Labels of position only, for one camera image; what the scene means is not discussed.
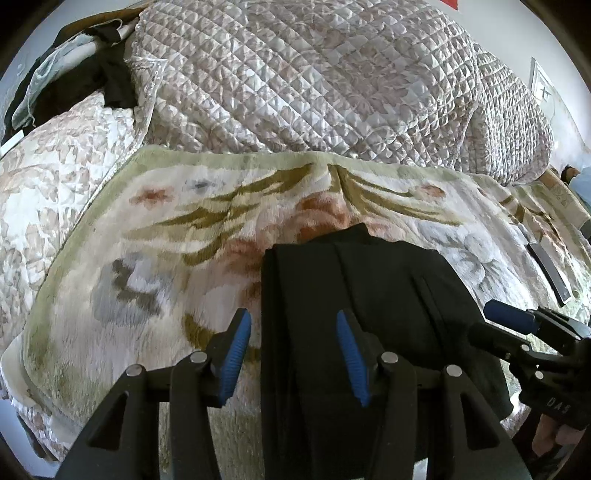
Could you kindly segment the person's right hand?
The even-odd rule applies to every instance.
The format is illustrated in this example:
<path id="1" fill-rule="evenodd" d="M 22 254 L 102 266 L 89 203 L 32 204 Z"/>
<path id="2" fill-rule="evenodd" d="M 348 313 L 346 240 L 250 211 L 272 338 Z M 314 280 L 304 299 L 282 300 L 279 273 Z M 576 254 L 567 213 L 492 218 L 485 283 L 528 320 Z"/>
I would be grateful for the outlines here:
<path id="1" fill-rule="evenodd" d="M 556 445 L 577 445 L 584 434 L 585 430 L 560 425 L 549 416 L 542 414 L 532 441 L 532 450 L 538 457 L 542 457 Z"/>

